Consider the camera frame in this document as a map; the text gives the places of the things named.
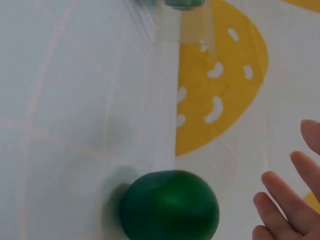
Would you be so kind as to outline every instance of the transparent plastic sheet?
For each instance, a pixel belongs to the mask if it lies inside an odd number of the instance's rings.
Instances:
[[[211,0],[123,0],[148,46],[160,41],[207,46],[215,56]]]

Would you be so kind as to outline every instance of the green clay ball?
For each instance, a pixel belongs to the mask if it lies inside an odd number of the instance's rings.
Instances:
[[[200,177],[172,170],[146,174],[124,194],[119,218],[130,240],[210,240],[219,224],[215,194]]]
[[[203,4],[203,0],[164,0],[165,4],[171,7],[180,8],[180,7],[200,7]]]

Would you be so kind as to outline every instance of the hand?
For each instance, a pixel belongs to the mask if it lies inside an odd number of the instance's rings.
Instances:
[[[320,123],[301,122],[301,134],[311,150],[320,155]],[[320,167],[302,152],[290,156],[303,181],[320,202]],[[255,207],[265,226],[257,226],[253,240],[320,240],[320,214],[313,210],[274,172],[262,175],[262,182],[279,204],[286,218],[264,192],[254,196]]]

